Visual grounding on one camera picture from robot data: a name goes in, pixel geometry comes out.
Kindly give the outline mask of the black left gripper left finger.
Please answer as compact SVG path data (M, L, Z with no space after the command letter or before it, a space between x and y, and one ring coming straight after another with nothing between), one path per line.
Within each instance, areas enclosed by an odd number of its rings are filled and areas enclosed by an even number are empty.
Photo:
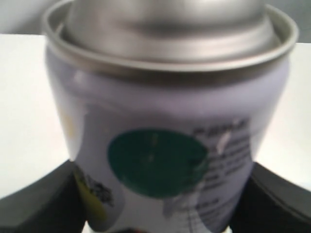
M81 233L86 213L73 163L66 161L37 182L0 200L2 233Z

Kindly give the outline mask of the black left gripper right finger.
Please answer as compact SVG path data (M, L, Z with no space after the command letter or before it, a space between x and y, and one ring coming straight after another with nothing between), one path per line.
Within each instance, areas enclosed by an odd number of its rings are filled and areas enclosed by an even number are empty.
M234 233L310 233L311 193L256 163L229 226Z

